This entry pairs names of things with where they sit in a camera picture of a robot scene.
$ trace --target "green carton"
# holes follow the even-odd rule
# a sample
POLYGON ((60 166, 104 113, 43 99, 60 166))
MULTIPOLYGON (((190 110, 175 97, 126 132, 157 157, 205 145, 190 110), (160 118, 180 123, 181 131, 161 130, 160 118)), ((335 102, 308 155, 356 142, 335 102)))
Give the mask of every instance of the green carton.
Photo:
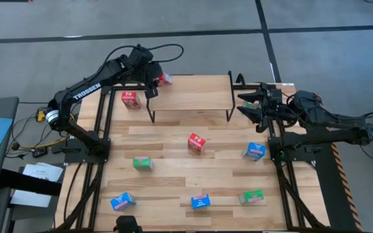
POLYGON ((243 107, 248 107, 250 109, 257 109, 257 107, 259 107, 260 105, 259 104, 253 104, 253 103, 250 103, 248 101, 245 101, 243 102, 243 107))
POLYGON ((241 204, 252 203, 264 199, 262 190, 245 191, 238 196, 241 204))
POLYGON ((136 156, 133 158, 133 167, 140 172, 152 171, 153 162, 148 156, 136 156))

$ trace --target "paper sheet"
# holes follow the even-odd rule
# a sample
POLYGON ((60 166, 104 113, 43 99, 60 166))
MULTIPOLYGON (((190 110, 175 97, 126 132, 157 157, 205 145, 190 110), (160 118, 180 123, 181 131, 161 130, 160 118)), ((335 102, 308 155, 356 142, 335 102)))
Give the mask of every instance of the paper sheet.
MULTIPOLYGON (((39 162, 36 165, 27 164, 23 174, 56 182, 60 178, 62 172, 62 168, 39 162)), ((11 204, 48 207, 50 200, 51 196, 49 195, 16 190, 12 196, 11 204)))

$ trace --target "red box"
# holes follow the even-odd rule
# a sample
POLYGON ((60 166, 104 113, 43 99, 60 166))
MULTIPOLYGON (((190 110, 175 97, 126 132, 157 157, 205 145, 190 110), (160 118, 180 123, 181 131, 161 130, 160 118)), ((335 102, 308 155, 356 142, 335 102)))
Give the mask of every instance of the red box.
POLYGON ((122 101, 127 109, 140 109, 141 101, 136 91, 124 91, 122 93, 122 101))
POLYGON ((162 72, 161 77, 159 77, 158 87, 164 87, 167 85, 172 85, 172 78, 169 74, 162 72))
POLYGON ((198 155, 201 155, 201 152, 204 150, 205 143, 205 139, 193 133, 188 139, 188 149, 192 150, 198 155))

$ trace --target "wooden surface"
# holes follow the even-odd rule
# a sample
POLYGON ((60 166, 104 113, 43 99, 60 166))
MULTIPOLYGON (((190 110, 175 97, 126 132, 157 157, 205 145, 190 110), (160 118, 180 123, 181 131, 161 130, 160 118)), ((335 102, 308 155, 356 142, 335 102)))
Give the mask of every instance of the wooden surface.
POLYGON ((159 95, 150 100, 151 110, 232 109, 228 75, 174 75, 172 83, 159 88, 159 95))
MULTIPOLYGON (((287 95, 293 85, 278 85, 287 95)), ((252 91, 235 91, 235 95, 252 91)), ((99 92, 84 98, 79 125, 93 129, 99 92)), ((255 125, 235 110, 227 123, 223 111, 165 111, 152 124, 147 111, 128 111, 117 93, 111 123, 112 151, 104 168, 96 231, 111 231, 119 215, 134 215, 144 230, 283 230, 286 228, 275 166, 266 156, 258 162, 242 159, 248 142, 267 143, 268 130, 256 133, 255 125), (191 133, 207 139, 205 152, 194 155, 187 150, 191 133), (152 172, 138 172, 132 158, 150 156, 155 164, 152 172), (238 194, 261 188, 265 199, 242 206, 238 194), (110 200, 129 192, 137 200, 123 212, 112 210, 110 200), (211 206, 192 210, 192 196, 209 194, 211 206)), ((236 104, 242 101, 236 98, 236 104)), ((105 104, 103 119, 106 117, 105 104)), ((288 131, 303 133, 298 125, 288 131)), ((316 215, 328 225, 316 171, 305 162, 294 162, 300 196, 316 215)), ((77 165, 68 166, 56 212, 57 225, 63 222, 65 197, 77 165)), ((85 164, 77 174, 67 208, 70 214, 78 202, 85 164)), ((293 224, 297 218, 289 197, 293 224)), ((87 226, 89 212, 85 213, 87 226)))

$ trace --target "small box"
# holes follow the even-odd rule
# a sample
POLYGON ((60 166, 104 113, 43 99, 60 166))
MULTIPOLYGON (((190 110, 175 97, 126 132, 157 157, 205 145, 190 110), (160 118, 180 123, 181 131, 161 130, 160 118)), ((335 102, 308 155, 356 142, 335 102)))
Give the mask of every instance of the small box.
POLYGON ((244 193, 240 194, 238 198, 240 199, 240 203, 242 205, 246 203, 264 200, 264 195, 262 190, 253 190, 245 191, 244 193))
POLYGON ((257 109, 259 107, 259 104, 253 104, 244 100, 243 107, 248 107, 249 109, 257 109))
POLYGON ((122 93, 122 101, 127 109, 140 109, 141 101, 136 91, 124 91, 122 93))
POLYGON ((131 194, 126 192, 112 199, 110 203, 113 210, 122 211, 131 205, 136 205, 136 200, 131 194))
POLYGON ((188 149, 191 149, 193 152, 201 155, 201 152, 204 150, 205 143, 205 139, 193 133, 188 139, 188 149))
POLYGON ((159 77, 158 87, 164 87, 167 85, 172 85, 172 77, 165 72, 162 72, 162 75, 159 77))
POLYGON ((210 197, 208 194, 191 197, 192 209, 203 208, 211 205, 210 197))
POLYGON ((266 154, 266 146, 254 142, 249 143, 249 147, 244 152, 244 158, 252 161, 261 159, 266 154))
POLYGON ((148 156, 136 156, 133 158, 133 167, 140 172, 152 171, 153 162, 148 156))

